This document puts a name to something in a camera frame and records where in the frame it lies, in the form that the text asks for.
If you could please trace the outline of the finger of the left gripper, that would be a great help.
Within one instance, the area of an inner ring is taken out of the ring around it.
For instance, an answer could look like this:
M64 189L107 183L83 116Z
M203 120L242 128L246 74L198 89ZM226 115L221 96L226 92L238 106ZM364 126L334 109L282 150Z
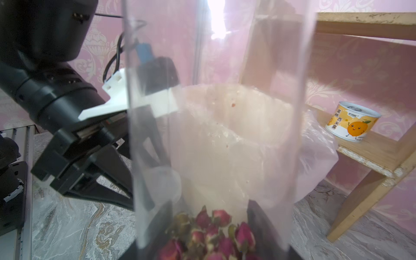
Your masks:
M131 169L113 145L94 149L70 164L58 178L58 192L70 198L134 210Z

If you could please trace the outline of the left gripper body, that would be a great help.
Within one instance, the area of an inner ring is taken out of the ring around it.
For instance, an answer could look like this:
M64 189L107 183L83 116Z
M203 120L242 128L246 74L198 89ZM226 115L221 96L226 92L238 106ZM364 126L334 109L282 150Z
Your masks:
M128 113L90 118L58 130L32 168L41 181L62 195L115 195L96 180L103 176L132 195L130 170L120 156L130 155Z

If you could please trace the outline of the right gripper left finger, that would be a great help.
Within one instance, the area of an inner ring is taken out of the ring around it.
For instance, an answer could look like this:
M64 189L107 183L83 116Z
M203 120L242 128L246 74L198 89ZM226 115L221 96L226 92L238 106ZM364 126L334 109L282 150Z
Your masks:
M156 260L159 250L167 243L166 230L173 221L172 202L165 203L145 231L144 238L137 238L120 256L119 260Z

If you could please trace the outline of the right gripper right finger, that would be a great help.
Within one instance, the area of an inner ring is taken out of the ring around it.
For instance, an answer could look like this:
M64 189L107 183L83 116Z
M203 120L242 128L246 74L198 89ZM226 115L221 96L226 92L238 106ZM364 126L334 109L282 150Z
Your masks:
M302 257L289 243L279 235L277 228L261 206L249 200L248 225L256 240L256 255L261 260L301 260Z

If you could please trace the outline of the clear jar lid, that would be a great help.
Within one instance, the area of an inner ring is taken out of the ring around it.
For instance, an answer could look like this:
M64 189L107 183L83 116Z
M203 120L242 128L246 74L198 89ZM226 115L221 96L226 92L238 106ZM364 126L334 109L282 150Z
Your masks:
M156 206L162 206L168 201L173 204L182 195L182 181L178 172L168 166L151 168L144 173L144 179L149 194Z

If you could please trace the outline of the clear jar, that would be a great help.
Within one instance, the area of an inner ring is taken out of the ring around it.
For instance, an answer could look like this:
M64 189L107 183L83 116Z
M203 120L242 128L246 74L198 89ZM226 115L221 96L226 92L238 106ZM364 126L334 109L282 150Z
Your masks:
M316 14L314 1L276 2L303 22L277 28L271 42L277 70L264 90L241 83L258 1L123 2L126 68L139 64L134 46L149 43L156 57L172 59L180 81L176 112L159 118L148 107L128 112L133 186L158 166L173 168L182 181L156 260L261 260L249 200L290 245ZM136 239L162 206L134 202Z

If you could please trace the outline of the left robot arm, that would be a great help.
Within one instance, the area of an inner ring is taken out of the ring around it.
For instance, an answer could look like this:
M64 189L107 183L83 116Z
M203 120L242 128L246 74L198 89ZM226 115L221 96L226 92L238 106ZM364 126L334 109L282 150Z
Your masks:
M60 194L132 210L154 207L142 177L121 160L126 108L111 108L69 64L78 57L97 1L2 1L1 89L52 135L32 167Z

